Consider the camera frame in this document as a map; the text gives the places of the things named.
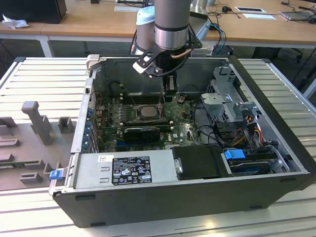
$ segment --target wooden desk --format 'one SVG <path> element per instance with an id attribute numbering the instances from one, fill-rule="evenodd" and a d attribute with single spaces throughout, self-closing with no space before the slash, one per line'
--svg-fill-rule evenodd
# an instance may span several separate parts
<path id="1" fill-rule="evenodd" d="M 131 38 L 135 33 L 137 13 L 114 11 L 115 3 L 66 0 L 66 4 L 61 24 L 46 24 L 43 35 Z"/>
<path id="2" fill-rule="evenodd" d="M 267 13 L 278 14 L 292 11 L 280 4 L 280 0 L 221 0 L 235 6 L 263 8 Z M 61 24 L 30 23 L 29 28 L 11 30 L 0 26 L 0 38 L 39 40 L 46 57 L 52 57 L 51 40 L 115 41 L 131 42 L 136 29 L 136 12 L 114 11 L 115 3 L 100 2 L 90 4 L 89 0 L 66 0 L 67 14 Z M 311 7 L 312 3 L 291 0 L 292 6 Z M 220 4 L 210 7 L 210 11 L 221 12 Z M 276 20 L 247 19 L 239 14 L 221 14 L 219 24 L 227 36 L 226 45 L 314 48 L 316 46 L 316 26 L 307 22 L 287 22 L 281 15 Z M 205 45 L 211 48 L 217 43 L 216 31 L 209 31 Z"/>
<path id="3" fill-rule="evenodd" d="M 40 35 L 40 30 L 43 28 L 45 23 L 33 22 L 29 24 L 30 26 L 24 28 L 10 29 L 0 24 L 1 34 L 24 34 L 24 35 Z"/>
<path id="4" fill-rule="evenodd" d="M 281 5 L 280 2 L 281 0 L 221 0 L 221 3 L 228 4 L 234 12 L 239 12 L 235 6 L 262 8 L 267 12 L 266 14 L 292 11 L 290 7 Z M 313 3 L 305 1 L 291 0 L 290 3 L 297 11 L 301 10 L 298 8 L 299 6 L 313 6 Z M 207 10 L 221 12 L 222 5 L 218 4 Z M 226 33 L 228 45 L 236 45 L 234 43 L 239 42 L 238 45 L 248 46 L 250 46 L 249 43 L 256 44 L 256 46 L 259 46 L 258 43 L 301 44 L 300 47 L 311 45 L 313 48 L 316 46 L 316 25 L 307 22 L 287 21 L 281 15 L 273 15 L 276 20 L 247 19 L 242 14 L 238 16 L 241 18 L 238 19 L 235 14 L 223 13 L 218 19 L 221 29 Z M 210 18 L 213 23 L 216 23 L 214 16 Z M 209 32 L 206 36 L 206 40 L 214 38 L 218 39 L 217 32 Z"/>

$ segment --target motherboard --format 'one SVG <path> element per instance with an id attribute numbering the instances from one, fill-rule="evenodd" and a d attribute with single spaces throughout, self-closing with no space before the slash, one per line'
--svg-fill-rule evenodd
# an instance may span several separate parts
<path id="1" fill-rule="evenodd" d="M 179 97 L 172 102 L 154 104 L 139 104 L 136 98 L 111 98 L 96 108 L 100 152 L 201 145 L 201 137 L 193 124 L 194 109 L 193 101 L 179 100 Z"/>

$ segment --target power supply label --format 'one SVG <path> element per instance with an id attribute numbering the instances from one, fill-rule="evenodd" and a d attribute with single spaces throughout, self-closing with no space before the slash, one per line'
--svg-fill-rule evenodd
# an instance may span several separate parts
<path id="1" fill-rule="evenodd" d="M 149 157 L 114 158 L 112 184 L 143 184 L 152 182 Z"/>

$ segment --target blue clip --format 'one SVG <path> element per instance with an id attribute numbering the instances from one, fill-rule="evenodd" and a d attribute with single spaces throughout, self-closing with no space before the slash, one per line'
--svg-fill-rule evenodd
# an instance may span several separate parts
<path id="1" fill-rule="evenodd" d="M 62 170 L 53 170 L 49 174 L 50 180 L 61 180 L 63 179 L 63 171 Z"/>
<path id="2" fill-rule="evenodd" d="M 245 159 L 245 154 L 240 149 L 231 149 L 224 152 L 226 159 Z"/>

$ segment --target screw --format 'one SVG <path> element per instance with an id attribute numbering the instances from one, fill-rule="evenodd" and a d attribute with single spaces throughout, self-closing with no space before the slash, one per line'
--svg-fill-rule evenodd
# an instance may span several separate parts
<path id="1" fill-rule="evenodd" d="M 182 173 L 181 167 L 177 166 L 176 167 L 176 172 L 177 172 L 177 174 L 181 174 Z"/>

